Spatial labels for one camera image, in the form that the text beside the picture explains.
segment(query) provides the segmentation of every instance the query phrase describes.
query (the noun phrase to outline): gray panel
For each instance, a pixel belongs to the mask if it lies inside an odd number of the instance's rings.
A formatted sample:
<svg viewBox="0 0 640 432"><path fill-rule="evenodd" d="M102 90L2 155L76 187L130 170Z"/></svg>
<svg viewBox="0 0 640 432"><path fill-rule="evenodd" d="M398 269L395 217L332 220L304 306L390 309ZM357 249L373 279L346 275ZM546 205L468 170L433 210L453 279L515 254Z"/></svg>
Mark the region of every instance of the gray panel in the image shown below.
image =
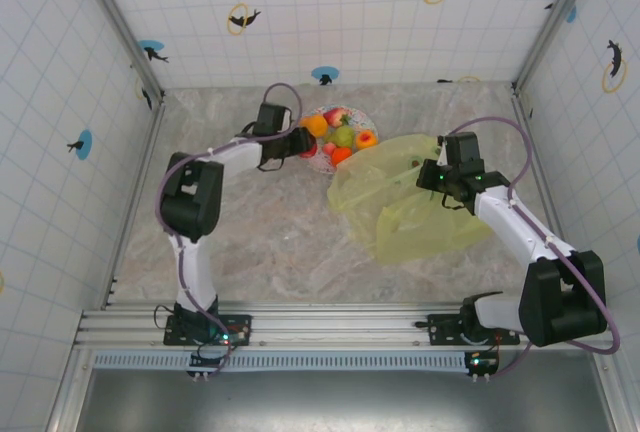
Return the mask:
<svg viewBox="0 0 640 432"><path fill-rule="evenodd" d="M507 354L503 360L509 360ZM612 430L591 358L535 352L501 379L419 372L95 372L79 430Z"/></svg>

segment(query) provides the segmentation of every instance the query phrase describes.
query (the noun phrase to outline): yellow plastic bag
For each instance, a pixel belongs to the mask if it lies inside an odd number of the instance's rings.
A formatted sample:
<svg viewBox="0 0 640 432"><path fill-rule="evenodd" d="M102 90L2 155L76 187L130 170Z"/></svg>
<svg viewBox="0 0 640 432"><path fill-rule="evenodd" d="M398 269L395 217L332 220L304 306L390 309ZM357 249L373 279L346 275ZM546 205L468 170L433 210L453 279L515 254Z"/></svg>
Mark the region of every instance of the yellow plastic bag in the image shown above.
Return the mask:
<svg viewBox="0 0 640 432"><path fill-rule="evenodd" d="M420 166L438 154L435 138L407 135L361 150L338 166L329 204L381 264L462 249L491 235L468 211L442 207L442 194L416 187Z"/></svg>

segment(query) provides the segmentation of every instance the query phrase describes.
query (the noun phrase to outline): blue circle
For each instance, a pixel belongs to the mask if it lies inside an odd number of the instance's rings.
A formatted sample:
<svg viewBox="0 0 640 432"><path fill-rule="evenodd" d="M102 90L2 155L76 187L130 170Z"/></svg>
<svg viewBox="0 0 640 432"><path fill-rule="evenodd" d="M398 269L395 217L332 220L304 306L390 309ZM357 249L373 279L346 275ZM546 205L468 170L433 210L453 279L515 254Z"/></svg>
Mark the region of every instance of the blue circle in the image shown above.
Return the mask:
<svg viewBox="0 0 640 432"><path fill-rule="evenodd" d="M313 77L314 79L320 80L323 75L328 75L331 80L336 80L340 75L340 71L335 67L331 67L329 65L316 67L311 71L311 77Z"/></svg>
<svg viewBox="0 0 640 432"><path fill-rule="evenodd" d="M139 40L138 45L140 45L140 47L142 47L143 49L145 47L151 47L156 52L158 50L164 49L164 44L162 42L158 42L157 40Z"/></svg>
<svg viewBox="0 0 640 432"><path fill-rule="evenodd" d="M91 135L91 131L89 129L85 129L80 133L78 137L78 141L82 141L82 147L76 149L76 156L80 160L85 160L89 157L89 152L91 152L91 146L93 145L93 136Z"/></svg>
<svg viewBox="0 0 640 432"><path fill-rule="evenodd" d="M576 9L576 6L574 5L573 8L571 9L571 12L569 12L569 16L567 17L567 22L571 23L574 20L576 20L577 13L578 13L578 9Z"/></svg>

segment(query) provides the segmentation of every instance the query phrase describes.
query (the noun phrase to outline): plastic fruit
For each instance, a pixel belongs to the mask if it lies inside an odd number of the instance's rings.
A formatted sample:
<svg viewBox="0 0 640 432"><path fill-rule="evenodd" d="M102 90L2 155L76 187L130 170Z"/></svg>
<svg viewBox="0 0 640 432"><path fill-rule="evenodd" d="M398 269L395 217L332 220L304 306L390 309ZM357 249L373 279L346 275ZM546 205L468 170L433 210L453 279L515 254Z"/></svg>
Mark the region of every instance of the plastic fruit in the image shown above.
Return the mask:
<svg viewBox="0 0 640 432"><path fill-rule="evenodd" d="M351 152L350 147L338 147L336 150L333 151L333 154L331 154L331 163L335 167L343 160L351 157L352 154L353 152Z"/></svg>
<svg viewBox="0 0 640 432"><path fill-rule="evenodd" d="M366 149L378 145L378 138L371 130L363 130L356 136L356 148L358 150Z"/></svg>
<svg viewBox="0 0 640 432"><path fill-rule="evenodd" d="M347 111L342 107L336 107L323 114L323 117L331 127L338 128L341 125L347 125L349 123L349 115Z"/></svg>
<svg viewBox="0 0 640 432"><path fill-rule="evenodd" d="M334 143L338 147L351 147L355 136L356 133L351 127L343 125L338 127L333 134L329 136L327 142Z"/></svg>
<svg viewBox="0 0 640 432"><path fill-rule="evenodd" d="M316 152L318 152L318 144L314 140L313 147L311 147L311 150L298 154L298 157L302 157L303 159L308 159L316 155Z"/></svg>
<svg viewBox="0 0 640 432"><path fill-rule="evenodd" d="M324 135L329 130L329 124L327 124L325 118L320 114L316 114L311 117L305 117L300 121L300 125L302 127L306 127L307 130L311 132L311 135L316 138L324 137Z"/></svg>
<svg viewBox="0 0 640 432"><path fill-rule="evenodd" d="M337 147L338 146L336 144L332 144L331 142L329 142L322 146L322 151L329 157L331 157L331 154L333 154L333 151L336 150Z"/></svg>

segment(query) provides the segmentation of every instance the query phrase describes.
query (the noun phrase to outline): metal frame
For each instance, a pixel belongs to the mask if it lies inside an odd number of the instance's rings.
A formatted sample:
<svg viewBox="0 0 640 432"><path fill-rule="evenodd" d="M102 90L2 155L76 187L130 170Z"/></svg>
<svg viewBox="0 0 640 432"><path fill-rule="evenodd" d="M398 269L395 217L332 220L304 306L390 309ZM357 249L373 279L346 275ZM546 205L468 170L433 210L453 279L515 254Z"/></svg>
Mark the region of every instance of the metal frame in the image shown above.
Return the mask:
<svg viewBox="0 0 640 432"><path fill-rule="evenodd" d="M515 81L515 88L518 93L520 90L524 90L531 81L533 73L542 61L547 50L549 50L553 38L558 33L558 30L560 30L560 27L564 23L567 15L569 15L575 2L576 0L556 0L551 9L549 19L538 34Z"/></svg>
<svg viewBox="0 0 640 432"><path fill-rule="evenodd" d="M640 421L629 405L615 359L610 355L594 355L594 365L600 378L604 402L609 406L612 430L640 430Z"/></svg>
<svg viewBox="0 0 640 432"><path fill-rule="evenodd" d="M105 276L100 288L100 290L103 291L103 297L100 304L101 308L106 307L108 304L114 277L116 276L118 270L122 265L122 261L124 260L124 254L127 250L127 244L129 243L129 237L131 235L131 228L133 227L133 219L136 215L138 204L140 203L142 188L147 177L147 172L149 171L149 163L151 162L153 149L155 147L156 140L158 139L158 132L160 131L160 124L162 123L162 118L164 117L165 108L166 106L164 102L161 102L156 107L156 110L154 111L153 121L151 122L144 138L144 154L142 155L138 163L138 167L136 169L136 180L131 187L129 197L127 199L128 206L124 215L125 219L120 225L120 230L118 231L118 243L116 245L114 253L111 255L111 258L109 260L109 265L107 267L107 270L109 272Z"/></svg>
<svg viewBox="0 0 640 432"><path fill-rule="evenodd" d="M102 12L105 14L107 22L109 22L114 28L122 46L127 51L127 55L133 62L133 67L138 72L145 90L155 98L156 102L162 102L162 88L160 87L160 83L153 73L153 70L151 70L149 61L144 56L140 46L138 46L138 42L131 32L122 12L120 12L115 0L96 1L98 2L98 5L100 5Z"/></svg>
<svg viewBox="0 0 640 432"><path fill-rule="evenodd" d="M150 301L119 303L107 310L84 313L69 373L65 375L49 432L75 430L93 370L191 370L186 360L196 347L167 347L162 344L164 331L154 324L155 305ZM459 304L453 303L322 305L223 302L220 304L222 313L248 313L253 316L252 345L236 351L236 362L226 373L341 370L340 367L344 370L345 363L319 362L327 358L335 360L336 357L353 360L348 365L349 370L463 373L459 367L463 352L485 347L431 346L428 331L413 326L415 321L424 320L427 314L451 313L458 308ZM159 311L157 316L158 325L162 327L167 313ZM603 341L603 336L596 336L590 337L587 343L601 346ZM504 349L513 351L523 346L504 346ZM556 344L544 350L572 349L568 344ZM214 357L223 351L220 347L208 347L205 355ZM610 357L595 360L602 382L603 400L609 404L616 430L635 430L627 428L627 424L633 424L633 419L623 400L617 370L609 365L610 360Z"/></svg>
<svg viewBox="0 0 640 432"><path fill-rule="evenodd" d="M520 97L513 95L511 97L511 105L513 106L513 113L516 116L516 122L525 129L527 135L531 137L531 129L529 127L529 121L527 120L524 107L522 106L522 100ZM549 229L561 239L565 238L564 231L558 216L553 200L551 198L551 192L549 189L549 183L547 177L544 175L544 169L542 168L542 162L540 161L540 155L535 142L531 141L531 147L533 149L533 161L531 162L531 172L536 181L538 187L538 193L542 201L542 207L547 218L547 224Z"/></svg>

